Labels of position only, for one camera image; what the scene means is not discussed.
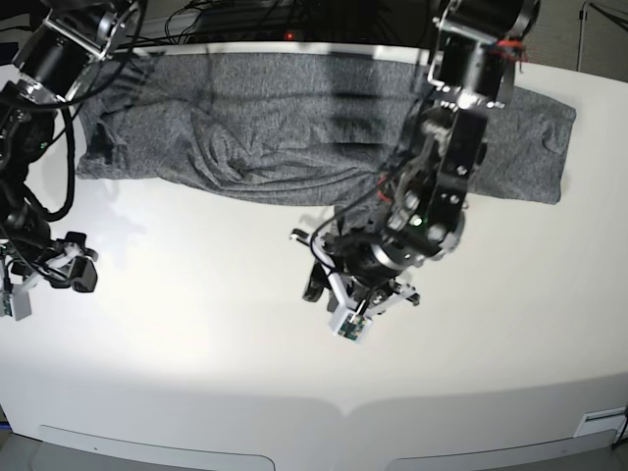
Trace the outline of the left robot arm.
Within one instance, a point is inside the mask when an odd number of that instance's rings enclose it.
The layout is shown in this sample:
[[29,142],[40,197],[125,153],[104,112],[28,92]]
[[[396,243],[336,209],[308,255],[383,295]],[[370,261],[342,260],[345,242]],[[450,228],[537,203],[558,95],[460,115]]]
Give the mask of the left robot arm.
[[374,188],[386,212],[370,229],[291,233],[314,257],[303,297],[329,297],[335,335],[361,342],[377,316],[403,301],[418,305],[416,288],[399,277],[459,244],[470,180],[487,151],[489,112],[510,100],[539,10],[536,1],[443,2],[428,59],[430,92],[408,114]]

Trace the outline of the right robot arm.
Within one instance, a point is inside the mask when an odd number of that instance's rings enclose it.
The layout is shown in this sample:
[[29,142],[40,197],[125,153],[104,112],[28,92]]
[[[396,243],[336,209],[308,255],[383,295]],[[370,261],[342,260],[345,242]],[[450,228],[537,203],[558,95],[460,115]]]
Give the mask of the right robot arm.
[[[83,233],[52,238],[51,224],[75,201],[74,119],[81,106],[121,74],[139,40],[144,1],[48,1],[48,13],[13,61],[16,82],[1,90],[1,314],[31,313],[29,292],[39,283],[79,293],[94,291],[97,253]],[[52,146],[63,121],[67,184],[63,205],[46,208],[27,186],[30,165]]]

